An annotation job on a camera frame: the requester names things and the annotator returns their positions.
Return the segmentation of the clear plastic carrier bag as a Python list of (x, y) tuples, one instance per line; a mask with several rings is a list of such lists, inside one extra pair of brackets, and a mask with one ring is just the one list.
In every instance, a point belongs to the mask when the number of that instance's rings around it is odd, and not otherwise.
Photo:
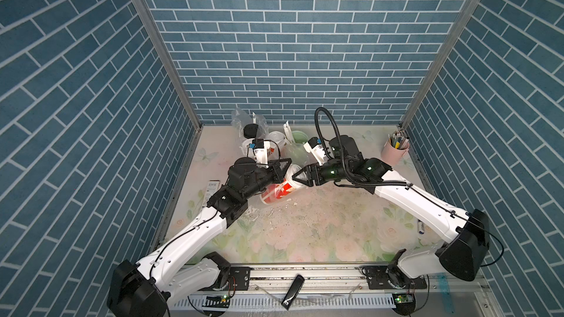
[(237, 131), (243, 156), (255, 159), (254, 150), (250, 145), (254, 139), (265, 139), (269, 134), (266, 118), (261, 114), (248, 114), (243, 109), (236, 108), (231, 112), (231, 125)]

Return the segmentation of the orange cup white lid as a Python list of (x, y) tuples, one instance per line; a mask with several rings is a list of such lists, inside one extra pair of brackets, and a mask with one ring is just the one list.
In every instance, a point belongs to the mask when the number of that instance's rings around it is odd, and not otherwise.
[(241, 150), (242, 150), (242, 154), (243, 156), (255, 159), (255, 153), (254, 153), (254, 140), (253, 139), (245, 139), (242, 142), (241, 145)]

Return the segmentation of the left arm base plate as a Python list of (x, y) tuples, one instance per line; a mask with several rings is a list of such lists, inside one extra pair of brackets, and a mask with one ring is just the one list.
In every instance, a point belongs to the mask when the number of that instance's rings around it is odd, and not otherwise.
[(217, 280), (209, 287), (211, 290), (247, 291), (251, 280), (251, 267), (231, 267), (220, 270)]

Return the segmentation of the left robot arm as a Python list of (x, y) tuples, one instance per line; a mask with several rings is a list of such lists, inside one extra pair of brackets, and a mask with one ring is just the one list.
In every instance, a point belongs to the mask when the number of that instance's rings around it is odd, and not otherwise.
[(223, 287), (231, 265), (217, 253), (190, 268), (184, 265), (248, 209), (248, 200), (271, 184), (282, 183), (290, 158), (259, 166), (242, 157), (229, 168), (220, 187), (186, 227), (151, 254), (113, 271), (107, 307), (115, 316), (166, 316), (176, 302), (212, 286)]

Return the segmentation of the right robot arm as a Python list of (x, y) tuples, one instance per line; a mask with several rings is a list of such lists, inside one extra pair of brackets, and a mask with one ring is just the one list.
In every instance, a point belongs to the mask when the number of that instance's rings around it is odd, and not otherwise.
[(439, 200), (379, 159), (331, 159), (310, 164), (292, 178), (308, 187), (347, 180), (353, 188), (365, 189), (402, 208), (440, 237), (437, 245), (401, 249), (395, 254), (386, 268), (388, 281), (395, 288), (403, 289), (421, 276), (444, 272), (471, 282), (489, 252), (489, 218), (484, 212), (468, 212)]

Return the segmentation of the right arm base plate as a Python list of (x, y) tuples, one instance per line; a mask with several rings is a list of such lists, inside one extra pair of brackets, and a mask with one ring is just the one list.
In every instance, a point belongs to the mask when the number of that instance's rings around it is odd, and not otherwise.
[(399, 269), (388, 266), (362, 266), (361, 274), (366, 278), (369, 290), (417, 290), (426, 289), (427, 280), (424, 277), (411, 279)]

